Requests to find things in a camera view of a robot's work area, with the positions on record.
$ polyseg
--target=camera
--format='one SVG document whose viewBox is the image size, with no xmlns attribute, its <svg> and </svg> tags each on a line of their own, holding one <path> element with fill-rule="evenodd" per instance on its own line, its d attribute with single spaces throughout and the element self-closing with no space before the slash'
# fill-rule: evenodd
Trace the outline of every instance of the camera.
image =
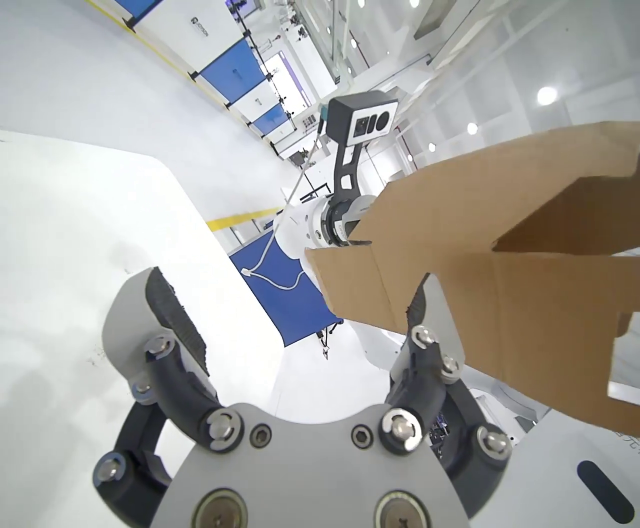
<svg viewBox="0 0 640 528">
<path fill-rule="evenodd" d="M 386 136 L 397 108 L 397 99 L 379 90 L 334 97 L 329 101 L 326 134 L 346 147 Z"/>
</svg>

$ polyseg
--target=ceiling light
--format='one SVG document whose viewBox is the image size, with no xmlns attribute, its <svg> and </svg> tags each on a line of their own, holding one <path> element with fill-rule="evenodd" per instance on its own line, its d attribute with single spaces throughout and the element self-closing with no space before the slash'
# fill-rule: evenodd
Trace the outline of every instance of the ceiling light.
<svg viewBox="0 0 640 528">
<path fill-rule="evenodd" d="M 551 86 L 543 86 L 538 90 L 538 102 L 542 106 L 546 106 L 547 104 L 551 104 L 557 101 L 558 91 Z"/>
</svg>

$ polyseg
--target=yellow floor line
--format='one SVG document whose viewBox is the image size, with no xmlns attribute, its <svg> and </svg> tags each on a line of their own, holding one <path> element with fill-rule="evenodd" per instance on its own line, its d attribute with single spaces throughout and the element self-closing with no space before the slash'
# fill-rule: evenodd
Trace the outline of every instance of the yellow floor line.
<svg viewBox="0 0 640 528">
<path fill-rule="evenodd" d="M 254 218 L 261 218 L 263 216 L 269 216 L 281 211 L 281 207 L 275 207 L 274 209 L 265 209 L 264 211 L 246 212 L 244 214 L 236 214 L 234 216 L 227 216 L 226 218 L 218 218 L 217 220 L 211 220 L 207 222 L 209 229 L 212 231 L 219 231 L 225 227 L 231 227 L 239 223 L 248 222 Z"/>
</svg>

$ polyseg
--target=black slot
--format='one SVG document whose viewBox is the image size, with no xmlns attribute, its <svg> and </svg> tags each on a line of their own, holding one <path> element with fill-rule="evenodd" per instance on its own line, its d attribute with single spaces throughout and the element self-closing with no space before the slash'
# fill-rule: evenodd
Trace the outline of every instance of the black slot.
<svg viewBox="0 0 640 528">
<path fill-rule="evenodd" d="M 376 127 L 376 119 L 378 119 L 377 114 L 373 114 L 373 116 L 369 118 L 369 126 L 367 127 L 367 134 L 370 134 L 373 132 L 373 129 Z"/>
<path fill-rule="evenodd" d="M 595 462 L 580 462 L 578 476 L 615 522 L 629 524 L 633 521 L 636 516 L 633 505 Z"/>
</svg>

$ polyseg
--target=cardboard box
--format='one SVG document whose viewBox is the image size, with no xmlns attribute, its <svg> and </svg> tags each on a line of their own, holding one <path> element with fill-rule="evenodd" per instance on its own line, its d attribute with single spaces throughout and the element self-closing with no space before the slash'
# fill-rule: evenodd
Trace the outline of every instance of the cardboard box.
<svg viewBox="0 0 640 528">
<path fill-rule="evenodd" d="M 391 182 L 351 234 L 307 250 L 339 317 L 406 333 L 436 274 L 466 363 L 584 422 L 640 434 L 611 399 L 614 339 L 640 312 L 640 123 L 556 129 Z"/>
</svg>

